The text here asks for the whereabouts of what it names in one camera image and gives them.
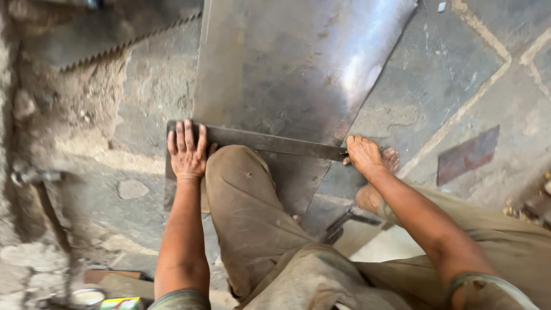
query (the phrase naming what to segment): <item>shirt sleeve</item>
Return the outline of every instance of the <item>shirt sleeve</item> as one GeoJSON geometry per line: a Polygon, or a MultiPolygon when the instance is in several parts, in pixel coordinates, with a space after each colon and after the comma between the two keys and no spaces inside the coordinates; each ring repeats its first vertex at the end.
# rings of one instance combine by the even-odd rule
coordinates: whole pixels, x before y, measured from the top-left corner
{"type": "Polygon", "coordinates": [[[186,288],[159,298],[149,310],[210,310],[210,302],[205,294],[186,288]]]}
{"type": "Polygon", "coordinates": [[[465,293],[463,309],[539,310],[521,290],[496,276],[464,272],[451,280],[446,308],[451,309],[451,297],[459,288],[465,293]]]}

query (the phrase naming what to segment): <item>knee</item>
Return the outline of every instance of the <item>knee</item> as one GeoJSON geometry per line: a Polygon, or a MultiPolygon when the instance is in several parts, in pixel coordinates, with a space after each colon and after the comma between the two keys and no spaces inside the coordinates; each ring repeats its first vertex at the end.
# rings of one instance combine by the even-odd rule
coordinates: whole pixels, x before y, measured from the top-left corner
{"type": "Polygon", "coordinates": [[[250,161],[252,153],[255,152],[243,145],[224,146],[207,160],[207,174],[209,171],[221,173],[240,162],[250,161]]]}

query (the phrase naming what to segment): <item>bare foot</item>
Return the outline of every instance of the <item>bare foot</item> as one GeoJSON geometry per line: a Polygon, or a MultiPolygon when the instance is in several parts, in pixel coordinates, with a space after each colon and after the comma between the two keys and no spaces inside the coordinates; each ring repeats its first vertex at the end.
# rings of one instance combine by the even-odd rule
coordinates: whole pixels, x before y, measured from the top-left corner
{"type": "MultiPolygon", "coordinates": [[[[390,173],[396,172],[399,162],[399,153],[393,148],[388,148],[382,153],[382,164],[390,173]]],[[[368,184],[358,191],[356,194],[356,203],[362,209],[366,209],[377,214],[377,208],[383,202],[381,194],[371,185],[368,184]]]]}

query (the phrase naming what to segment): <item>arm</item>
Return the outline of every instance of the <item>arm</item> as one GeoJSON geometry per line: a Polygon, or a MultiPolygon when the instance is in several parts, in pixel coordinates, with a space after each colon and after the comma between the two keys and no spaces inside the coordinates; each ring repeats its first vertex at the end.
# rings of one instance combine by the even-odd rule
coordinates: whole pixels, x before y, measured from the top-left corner
{"type": "Polygon", "coordinates": [[[426,252],[442,283],[448,284],[454,276],[466,271],[496,274],[482,249],[451,217],[383,166],[377,143],[360,135],[349,136],[346,142],[356,169],[381,194],[402,226],[426,252]]]}
{"type": "Polygon", "coordinates": [[[182,122],[178,122],[176,139],[174,135],[173,131],[169,132],[168,150],[177,188],[159,250],[155,299],[182,288],[200,291],[208,297],[210,274],[200,206],[200,182],[207,166],[207,129],[203,125],[199,127],[197,147],[191,120],[185,121],[185,129],[182,122]]]}

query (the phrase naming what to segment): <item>grout line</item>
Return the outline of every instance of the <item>grout line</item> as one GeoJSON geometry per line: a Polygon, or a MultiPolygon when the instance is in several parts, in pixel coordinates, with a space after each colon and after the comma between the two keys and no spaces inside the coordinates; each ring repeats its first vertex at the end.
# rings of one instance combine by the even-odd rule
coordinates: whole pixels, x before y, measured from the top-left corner
{"type": "Polygon", "coordinates": [[[448,132],[450,132],[452,126],[459,122],[459,120],[467,112],[467,110],[470,109],[478,101],[478,99],[480,99],[486,93],[486,91],[495,83],[495,81],[497,81],[503,74],[505,74],[510,66],[511,62],[506,62],[494,73],[494,75],[492,75],[486,82],[484,82],[478,89],[477,93],[472,96],[467,102],[465,102],[465,104],[463,104],[463,106],[461,106],[457,110],[457,112],[455,112],[455,114],[451,116],[442,127],[440,127],[440,129],[438,129],[438,131],[433,135],[429,142],[427,142],[419,150],[419,152],[417,152],[417,154],[415,154],[412,159],[410,159],[409,162],[407,162],[404,167],[400,169],[396,176],[401,179],[406,177],[406,175],[411,172],[411,170],[415,168],[415,166],[419,164],[419,162],[427,154],[429,154],[430,151],[432,151],[438,143],[440,143],[440,141],[442,141],[442,139],[444,139],[448,132]]]}
{"type": "Polygon", "coordinates": [[[461,20],[473,28],[488,45],[490,45],[497,54],[505,60],[505,63],[486,81],[476,94],[466,101],[448,121],[438,129],[432,138],[407,162],[396,174],[399,178],[405,178],[419,162],[427,156],[438,145],[444,137],[450,132],[452,127],[458,123],[463,115],[486,93],[486,91],[509,69],[512,57],[507,48],[488,30],[488,28],[478,19],[469,9],[468,5],[462,0],[452,0],[452,8],[459,15],[461,20]]]}
{"type": "Polygon", "coordinates": [[[530,71],[529,72],[530,76],[534,78],[534,83],[538,85],[539,90],[541,90],[542,93],[545,94],[545,96],[549,99],[549,101],[551,101],[551,92],[549,91],[549,88],[547,88],[547,86],[543,84],[542,76],[539,75],[539,71],[536,68],[536,65],[534,65],[533,62],[531,62],[529,65],[527,65],[527,67],[530,71]]]}
{"type": "Polygon", "coordinates": [[[519,63],[521,65],[528,66],[534,60],[537,52],[539,52],[549,40],[551,40],[551,28],[547,29],[541,36],[539,36],[534,41],[532,46],[530,46],[530,48],[522,54],[519,63]]]}
{"type": "Polygon", "coordinates": [[[510,62],[512,57],[507,48],[495,37],[493,33],[478,19],[463,0],[452,0],[452,8],[459,18],[476,31],[488,45],[490,45],[501,58],[510,62]]]}
{"type": "Polygon", "coordinates": [[[528,74],[534,78],[534,83],[538,85],[539,90],[551,101],[551,92],[549,88],[542,82],[542,76],[539,74],[538,68],[534,65],[534,57],[536,54],[551,41],[551,28],[548,28],[541,36],[539,36],[532,46],[522,54],[519,63],[528,67],[528,74]]]}
{"type": "Polygon", "coordinates": [[[120,170],[147,174],[165,174],[165,159],[125,151],[109,150],[94,159],[103,165],[120,170]]]}

